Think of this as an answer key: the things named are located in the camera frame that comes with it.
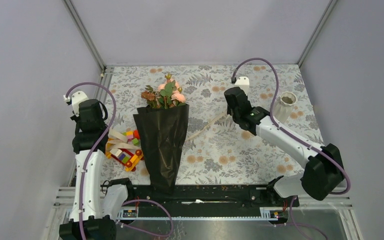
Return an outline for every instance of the flower bouquet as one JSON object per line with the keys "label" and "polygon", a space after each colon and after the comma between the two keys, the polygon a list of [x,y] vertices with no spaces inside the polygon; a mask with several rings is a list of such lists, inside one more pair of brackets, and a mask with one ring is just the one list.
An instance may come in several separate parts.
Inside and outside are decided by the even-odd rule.
{"label": "flower bouquet", "polygon": [[189,105],[171,74],[165,78],[156,90],[146,86],[141,97],[148,106],[137,108],[133,118],[151,186],[172,194],[188,130]]}

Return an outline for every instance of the green block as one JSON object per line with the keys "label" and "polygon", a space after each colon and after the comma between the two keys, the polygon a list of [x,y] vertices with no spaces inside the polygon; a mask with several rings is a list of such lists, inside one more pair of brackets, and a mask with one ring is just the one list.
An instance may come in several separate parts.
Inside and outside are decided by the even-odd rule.
{"label": "green block", "polygon": [[139,140],[137,138],[133,138],[133,140],[131,141],[131,143],[135,146],[139,145]]}
{"label": "green block", "polygon": [[130,160],[130,157],[125,156],[125,157],[121,160],[121,162],[124,163],[124,164],[126,164],[129,160]]}

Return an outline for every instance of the white wall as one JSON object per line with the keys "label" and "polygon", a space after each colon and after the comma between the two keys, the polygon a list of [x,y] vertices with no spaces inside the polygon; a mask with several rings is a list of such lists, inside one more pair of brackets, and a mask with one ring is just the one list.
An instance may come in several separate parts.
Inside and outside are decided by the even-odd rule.
{"label": "white wall", "polygon": [[109,65],[296,63],[329,0],[73,0]]}
{"label": "white wall", "polygon": [[60,0],[0,0],[0,240],[37,240],[74,161],[62,95],[100,71]]}
{"label": "white wall", "polygon": [[384,239],[384,1],[339,1],[301,71],[364,239]]}

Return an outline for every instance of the black paper bag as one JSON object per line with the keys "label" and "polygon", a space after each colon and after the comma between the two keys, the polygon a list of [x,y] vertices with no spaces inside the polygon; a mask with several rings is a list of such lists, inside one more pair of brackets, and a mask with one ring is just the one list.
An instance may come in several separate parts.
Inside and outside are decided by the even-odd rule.
{"label": "black paper bag", "polygon": [[139,107],[137,112],[133,118],[151,186],[172,194],[188,130],[189,105],[169,109]]}

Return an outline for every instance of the floral tablecloth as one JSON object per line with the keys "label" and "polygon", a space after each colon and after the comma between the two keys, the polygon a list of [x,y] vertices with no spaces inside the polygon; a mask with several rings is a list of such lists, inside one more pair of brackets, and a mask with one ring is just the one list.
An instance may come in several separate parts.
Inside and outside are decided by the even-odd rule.
{"label": "floral tablecloth", "polygon": [[[226,112],[223,92],[231,88],[233,65],[123,66],[116,67],[110,83],[117,105],[113,128],[119,132],[136,129],[133,114],[144,107],[141,98],[145,85],[157,87],[170,73],[182,86],[190,105],[187,137],[205,127],[214,117]],[[322,143],[319,126],[306,87],[297,65],[275,65],[280,78],[279,94],[285,91],[297,96],[294,111],[286,125],[310,140]],[[253,106],[270,109],[275,92],[273,71],[267,65],[244,65],[237,74],[250,80],[248,98]],[[113,110],[111,98],[105,105]],[[101,180],[129,177],[133,184],[148,185],[149,174],[141,161],[135,172],[126,172],[113,159],[103,164]],[[209,130],[185,142],[176,184],[264,184],[280,175],[302,172],[301,166],[277,146],[268,143],[223,117]]]}

